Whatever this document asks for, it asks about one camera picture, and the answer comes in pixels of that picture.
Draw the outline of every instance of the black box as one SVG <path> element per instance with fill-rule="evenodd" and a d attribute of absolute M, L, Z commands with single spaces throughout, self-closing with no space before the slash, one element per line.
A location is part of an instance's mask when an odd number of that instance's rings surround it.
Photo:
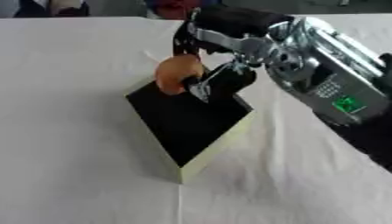
<path fill-rule="evenodd" d="M 189 93 L 163 94 L 155 81 L 126 94 L 180 183 L 203 169 L 248 126 L 252 108 L 238 95 L 204 103 Z"/>

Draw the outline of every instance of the robotic arm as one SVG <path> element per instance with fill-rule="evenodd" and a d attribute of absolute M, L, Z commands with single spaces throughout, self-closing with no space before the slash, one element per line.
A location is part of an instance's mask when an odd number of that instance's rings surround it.
<path fill-rule="evenodd" d="M 173 40 L 174 55 L 232 53 L 233 60 L 182 80 L 209 103 L 256 80 L 264 66 L 285 92 L 308 107 L 341 137 L 387 169 L 392 168 L 388 130 L 392 57 L 374 52 L 314 17 L 291 17 L 213 6 L 194 10 Z"/>

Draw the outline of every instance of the table surface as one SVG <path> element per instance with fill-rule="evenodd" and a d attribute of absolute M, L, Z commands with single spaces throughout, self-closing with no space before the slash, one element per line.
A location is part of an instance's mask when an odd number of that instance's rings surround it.
<path fill-rule="evenodd" d="M 320 17 L 378 53 L 392 50 L 392 15 Z M 241 92 L 255 108 L 246 135 L 190 183 L 167 181 L 123 94 L 171 54 L 178 25 L 0 20 L 0 223 L 392 222 L 392 175 L 262 69 Z"/>

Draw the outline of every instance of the brown egg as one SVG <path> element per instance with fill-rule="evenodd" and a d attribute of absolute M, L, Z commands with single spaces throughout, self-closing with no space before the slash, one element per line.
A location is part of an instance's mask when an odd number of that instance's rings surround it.
<path fill-rule="evenodd" d="M 162 92 L 179 95 L 185 91 L 181 81 L 189 76 L 202 76 L 203 65 L 193 54 L 174 56 L 161 62 L 155 72 L 156 83 Z"/>

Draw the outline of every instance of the white table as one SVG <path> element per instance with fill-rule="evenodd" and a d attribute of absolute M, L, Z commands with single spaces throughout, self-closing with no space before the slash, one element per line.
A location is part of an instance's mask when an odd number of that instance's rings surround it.
<path fill-rule="evenodd" d="M 392 50 L 392 15 L 322 18 Z M 247 135 L 189 184 L 166 181 L 123 93 L 171 54 L 177 25 L 0 20 L 0 223 L 392 222 L 392 175 L 262 70 L 241 92 L 256 109 Z"/>

